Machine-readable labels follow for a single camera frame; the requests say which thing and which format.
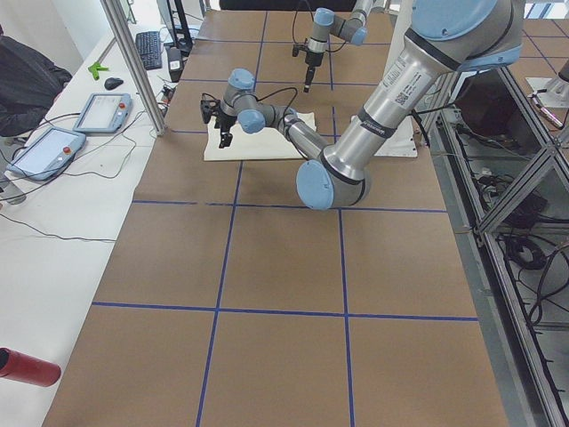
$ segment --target light blue joint cap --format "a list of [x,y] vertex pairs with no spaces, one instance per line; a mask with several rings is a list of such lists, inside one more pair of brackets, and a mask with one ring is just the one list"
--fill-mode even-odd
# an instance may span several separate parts
[[411,27],[427,40],[452,40],[472,31],[492,12],[498,0],[415,0]]
[[334,23],[334,12],[325,7],[319,7],[314,14],[314,22],[322,27],[330,27]]
[[245,68],[235,68],[229,76],[229,84],[240,90],[252,90],[255,86],[255,77]]
[[355,46],[361,46],[364,44],[365,38],[367,37],[367,28],[360,27],[354,33],[352,37],[352,41],[350,43],[354,44]]
[[256,109],[244,109],[237,115],[237,121],[245,133],[257,133],[265,127],[265,117]]
[[304,205],[310,209],[330,209],[334,200],[334,186],[328,171],[316,160],[302,164],[296,174],[296,190]]
[[522,46],[520,45],[504,52],[495,53],[494,55],[475,58],[474,60],[467,60],[462,63],[457,71],[481,71],[483,69],[504,67],[516,62],[519,59],[521,52]]

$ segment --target white wall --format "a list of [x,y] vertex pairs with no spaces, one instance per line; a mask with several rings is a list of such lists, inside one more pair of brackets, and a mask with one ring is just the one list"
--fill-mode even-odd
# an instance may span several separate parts
[[109,31],[107,17],[100,0],[52,1],[79,54],[82,58],[86,58],[100,38]]
[[72,73],[83,62],[52,0],[0,0],[0,22],[7,36],[33,47]]
[[[174,1],[170,0],[170,3],[172,7],[174,7]],[[199,0],[182,0],[182,5],[184,6],[185,13],[197,16],[198,18],[202,17]],[[160,23],[160,13],[158,12],[156,0],[135,0],[132,9],[134,10],[134,17],[139,23],[149,25]],[[197,25],[201,22],[201,20],[196,20],[189,16],[186,17],[186,20],[188,21],[188,25]]]

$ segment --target black chair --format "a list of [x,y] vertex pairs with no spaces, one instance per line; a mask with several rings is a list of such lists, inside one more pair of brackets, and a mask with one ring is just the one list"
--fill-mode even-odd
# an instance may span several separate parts
[[[309,0],[310,9],[325,7],[335,12],[351,12],[356,0]],[[296,11],[298,0],[220,0],[220,8],[224,11]],[[300,11],[307,11],[306,3],[301,2]]]

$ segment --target computer mouse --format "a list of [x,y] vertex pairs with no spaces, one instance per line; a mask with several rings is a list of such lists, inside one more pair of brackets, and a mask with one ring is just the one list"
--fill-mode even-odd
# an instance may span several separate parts
[[112,91],[113,89],[115,89],[116,87],[120,86],[123,83],[124,80],[121,78],[109,77],[107,80],[105,80],[105,89],[107,89],[108,91]]

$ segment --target green object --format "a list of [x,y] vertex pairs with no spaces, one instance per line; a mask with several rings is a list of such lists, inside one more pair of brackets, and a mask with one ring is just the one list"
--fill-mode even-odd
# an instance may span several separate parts
[[103,67],[98,61],[93,63],[89,68],[87,68],[92,74],[92,78],[99,80],[99,71],[108,71],[108,67]]

